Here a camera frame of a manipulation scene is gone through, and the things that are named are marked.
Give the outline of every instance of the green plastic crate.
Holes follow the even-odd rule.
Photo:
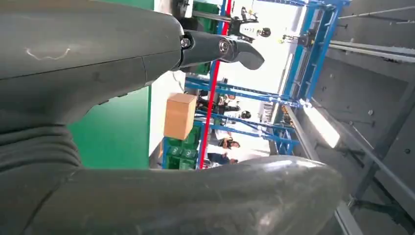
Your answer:
[[[182,146],[182,141],[174,138],[168,138],[168,143],[170,146]]]
[[[196,159],[198,157],[198,152],[196,149],[183,149],[182,158],[186,159]]]
[[[196,161],[189,159],[180,159],[179,169],[180,170],[193,170],[195,169]]]
[[[181,158],[167,155],[167,169],[179,169]]]
[[[182,148],[179,146],[170,146],[167,152],[168,155],[180,156],[182,153]]]
[[[200,127],[195,126],[190,131],[187,138],[182,141],[182,148],[197,149],[200,139]]]

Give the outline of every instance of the blue metal frame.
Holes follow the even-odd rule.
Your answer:
[[[170,148],[170,145],[168,143],[168,138],[164,137],[163,138],[163,163],[161,165],[163,169],[167,169],[167,152],[169,148]]]
[[[206,112],[196,110],[195,118],[205,118],[205,117],[206,117]],[[299,141],[293,140],[291,138],[291,134],[295,132],[294,128],[292,127],[287,127],[287,126],[283,126],[280,124],[271,125],[267,123],[247,121],[247,120],[243,120],[240,118],[227,117],[227,116],[220,115],[220,114],[212,114],[212,118],[225,119],[226,121],[233,120],[235,122],[240,122],[242,124],[245,124],[252,129],[260,130],[261,131],[260,133],[252,133],[252,132],[247,132],[247,131],[236,130],[234,128],[229,128],[229,127],[221,126],[221,125],[210,125],[210,128],[213,130],[224,130],[224,131],[239,133],[239,134],[252,136],[252,137],[262,137],[265,140],[279,143],[276,145],[279,154],[292,155],[294,146],[300,143]],[[195,126],[202,127],[204,126],[204,124],[205,122],[202,122],[202,121],[197,121],[197,120],[194,121]],[[272,132],[270,133],[268,131],[262,130],[259,127],[270,128]]]
[[[205,123],[202,121],[194,121],[193,123],[194,126],[205,126]],[[226,127],[226,126],[221,126],[221,125],[210,125],[210,128],[212,130],[222,130],[222,131],[229,131],[229,132],[234,132],[234,133],[239,133],[239,134],[243,134],[243,135],[247,135],[247,136],[252,136],[252,137],[262,137],[265,140],[268,141],[280,141],[282,143],[287,143],[287,144],[299,144],[299,141],[295,141],[295,140],[290,140],[290,139],[285,139],[285,138],[281,138],[279,136],[275,136],[267,131],[262,131],[262,133],[252,133],[252,132],[247,132],[247,131],[239,131],[230,127]]]
[[[206,116],[206,112],[204,112],[204,111],[196,110],[195,113],[201,115],[201,116],[196,115],[195,118],[200,118],[200,117]],[[266,127],[266,128],[271,128],[273,130],[288,131],[288,132],[291,132],[291,133],[295,132],[294,128],[286,127],[286,126],[283,126],[283,125],[280,125],[280,124],[272,125],[272,124],[267,124],[267,123],[262,123],[262,122],[247,121],[247,120],[244,120],[244,119],[235,118],[235,117],[228,117],[228,116],[224,116],[224,115],[221,115],[221,114],[212,114],[212,118],[222,118],[222,119],[225,119],[225,120],[232,120],[232,121],[236,121],[236,122],[241,122],[241,123],[243,123],[247,126],[252,127],[253,129],[258,129],[259,126],[263,126],[263,127]]]
[[[186,88],[209,91],[210,86],[208,85],[208,83],[209,81],[206,81],[203,79],[187,77],[184,86]],[[262,92],[262,91],[253,90],[249,88],[228,85],[224,83],[218,83],[218,85],[216,86],[216,93],[231,94],[235,96],[256,99],[260,101],[274,102],[274,103],[288,105],[288,106],[295,107],[295,108],[302,107],[302,104],[299,101],[293,100],[287,95],[267,93],[267,92]]]

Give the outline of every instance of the gray metal panel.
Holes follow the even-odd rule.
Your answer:
[[[314,149],[314,146],[309,141],[306,133],[304,132],[303,128],[301,127],[300,122],[297,120],[294,112],[292,111],[291,107],[286,107],[288,115],[293,122],[293,125],[296,129],[297,137],[302,145],[303,150],[305,151],[306,157],[315,161],[320,161],[320,158]],[[359,225],[356,223],[356,220],[353,218],[350,210],[342,201],[340,205],[335,211],[335,217],[339,222],[343,233],[345,235],[362,235],[362,231],[359,228]]]

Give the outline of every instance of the scratch mark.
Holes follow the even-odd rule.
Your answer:
[[[70,51],[70,48],[67,48],[66,51],[62,55],[60,55],[58,57],[45,56],[45,57],[39,58],[36,55],[32,54],[30,52],[30,49],[29,48],[26,48],[26,54],[30,55],[31,57],[35,58],[36,60],[45,60],[45,59],[59,60],[59,59],[62,59],[64,57],[66,57],[69,51]]]

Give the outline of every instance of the fluorescent light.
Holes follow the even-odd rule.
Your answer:
[[[304,107],[304,112],[310,118],[311,123],[313,123],[327,144],[334,148],[340,139],[339,133],[316,108]]]

